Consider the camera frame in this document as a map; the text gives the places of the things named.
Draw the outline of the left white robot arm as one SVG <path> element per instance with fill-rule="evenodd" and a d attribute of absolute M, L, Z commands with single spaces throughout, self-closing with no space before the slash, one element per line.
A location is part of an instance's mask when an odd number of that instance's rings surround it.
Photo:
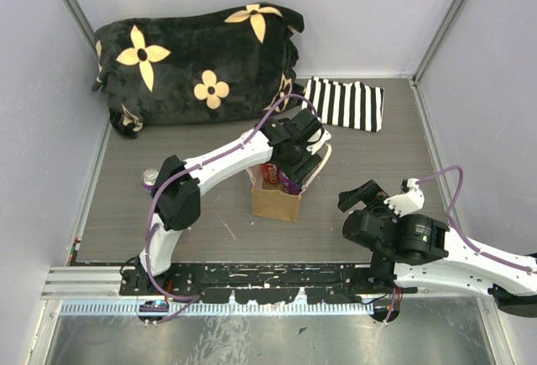
<path fill-rule="evenodd" d="M 138 256 L 138 285 L 150 295 L 168 284 L 172 254 L 181 233 L 201 215 L 201 197 L 234 175 L 260 164 L 276 164 L 294 183 L 308 185 L 321 169 L 331 134 L 310 110 L 292 118 L 269 116 L 236 140 L 209 153 L 181 160 L 168 157 L 151 190 L 147 236 Z"/>

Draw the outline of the jute canvas tote bag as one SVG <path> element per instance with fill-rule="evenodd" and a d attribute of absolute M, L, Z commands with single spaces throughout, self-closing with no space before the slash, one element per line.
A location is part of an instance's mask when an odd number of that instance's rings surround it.
<path fill-rule="evenodd" d="M 278 185 L 265 183 L 261 164 L 246 169 L 252 185 L 253 214 L 283 222 L 297 222 L 303 194 L 331 157 L 332 146 L 327 144 L 324 150 L 321 162 L 314 166 L 314 170 L 302 182 L 299 182 L 302 184 L 302 193 L 298 196 L 284 193 L 280 183 Z"/>

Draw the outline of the red cola can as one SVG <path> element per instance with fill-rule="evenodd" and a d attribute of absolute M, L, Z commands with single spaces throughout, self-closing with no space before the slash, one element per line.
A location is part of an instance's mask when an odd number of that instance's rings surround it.
<path fill-rule="evenodd" d="M 280 183 L 279 167 L 276 164 L 262 164 L 263 181 L 269 185 L 278 185 Z"/>

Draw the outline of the purple soda can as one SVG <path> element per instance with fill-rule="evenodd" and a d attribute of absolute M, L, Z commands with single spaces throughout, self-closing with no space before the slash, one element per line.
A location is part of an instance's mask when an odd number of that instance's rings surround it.
<path fill-rule="evenodd" d="M 146 169 L 142 174 L 142 186 L 148 192 L 154 188 L 155 182 L 158 179 L 159 171 L 154 168 Z"/>
<path fill-rule="evenodd" d="M 292 196 L 298 196 L 302 193 L 302 184 L 292 181 L 281 169 L 279 170 L 279 180 L 284 193 Z"/>

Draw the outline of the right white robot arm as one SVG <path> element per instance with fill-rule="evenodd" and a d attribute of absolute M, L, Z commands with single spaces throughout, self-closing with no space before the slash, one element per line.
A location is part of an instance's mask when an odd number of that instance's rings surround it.
<path fill-rule="evenodd" d="M 371 254 L 367 280 L 385 293 L 396 288 L 452 289 L 490 296 L 497 308 L 536 316 L 536 257 L 508 253 L 463 237 L 453 226 L 421 214 L 425 193 L 414 178 L 388 195 L 370 180 L 338 196 L 347 214 L 342 235 Z"/>

